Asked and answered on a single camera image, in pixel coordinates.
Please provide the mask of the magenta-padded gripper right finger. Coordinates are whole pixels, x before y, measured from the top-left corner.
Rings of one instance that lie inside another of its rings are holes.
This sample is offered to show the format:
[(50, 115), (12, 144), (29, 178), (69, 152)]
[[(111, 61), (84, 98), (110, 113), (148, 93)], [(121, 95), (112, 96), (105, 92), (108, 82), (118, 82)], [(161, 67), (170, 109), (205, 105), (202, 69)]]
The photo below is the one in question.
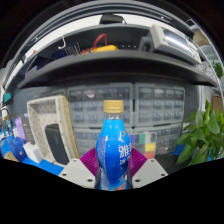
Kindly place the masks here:
[(136, 149), (131, 150), (127, 172), (129, 189), (144, 187), (166, 176), (167, 172), (156, 159), (147, 159)]

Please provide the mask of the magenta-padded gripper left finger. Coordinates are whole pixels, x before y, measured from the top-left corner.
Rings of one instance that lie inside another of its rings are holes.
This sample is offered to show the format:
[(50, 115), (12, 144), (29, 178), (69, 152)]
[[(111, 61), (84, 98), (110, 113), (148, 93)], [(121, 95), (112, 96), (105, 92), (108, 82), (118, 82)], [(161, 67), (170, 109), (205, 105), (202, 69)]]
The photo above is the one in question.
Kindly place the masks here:
[(80, 159), (72, 159), (59, 176), (78, 186), (98, 189), (100, 182), (99, 164), (96, 149), (89, 150)]

